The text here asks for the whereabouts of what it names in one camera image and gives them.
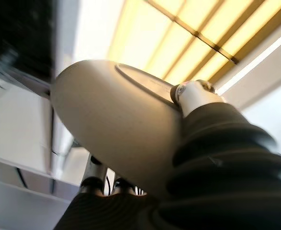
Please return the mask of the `dark robot right hand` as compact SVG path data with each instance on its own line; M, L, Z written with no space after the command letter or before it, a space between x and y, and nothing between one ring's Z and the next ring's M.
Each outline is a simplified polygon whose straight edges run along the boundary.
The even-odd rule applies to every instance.
M166 188L170 199L94 195L85 181L57 230L281 230L281 155L274 139L197 80L171 88L182 141Z

